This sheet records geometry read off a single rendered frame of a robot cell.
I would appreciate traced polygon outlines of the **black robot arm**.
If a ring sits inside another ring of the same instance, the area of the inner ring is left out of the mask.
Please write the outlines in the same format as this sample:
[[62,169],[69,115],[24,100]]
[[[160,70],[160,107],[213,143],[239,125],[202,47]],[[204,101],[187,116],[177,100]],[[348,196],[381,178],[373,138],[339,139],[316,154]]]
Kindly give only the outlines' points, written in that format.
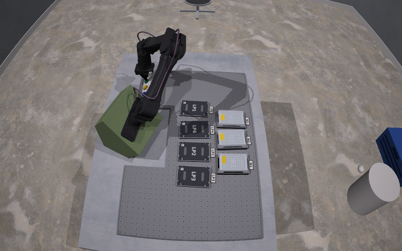
[[166,81],[169,78],[170,72],[177,61],[183,58],[185,55],[186,36],[180,33],[176,55],[174,56],[174,60],[169,71],[167,72],[174,55],[176,43],[177,33],[175,33],[171,28],[167,28],[165,34],[163,35],[149,37],[137,43],[138,62],[144,63],[149,59],[149,64],[151,66],[150,54],[153,55],[158,50],[160,51],[161,57],[157,70],[152,78],[152,82],[145,93],[145,95],[147,95],[149,98],[154,98],[157,94],[158,96],[154,100],[148,99],[145,96],[141,98],[137,97],[121,131],[121,136],[131,142],[135,141],[140,125],[146,121],[152,121],[157,115],[158,109],[161,106],[160,102],[163,88],[165,87]]

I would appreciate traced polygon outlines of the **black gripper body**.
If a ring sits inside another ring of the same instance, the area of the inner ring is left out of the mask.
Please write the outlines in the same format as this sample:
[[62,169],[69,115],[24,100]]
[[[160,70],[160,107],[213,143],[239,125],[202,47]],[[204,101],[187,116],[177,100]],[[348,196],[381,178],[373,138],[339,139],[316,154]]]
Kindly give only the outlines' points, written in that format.
[[154,63],[151,63],[151,66],[149,65],[149,59],[148,59],[148,61],[146,61],[144,63],[139,62],[139,65],[138,65],[138,63],[136,64],[135,74],[136,75],[148,75],[149,72],[154,71],[154,66],[155,66]]

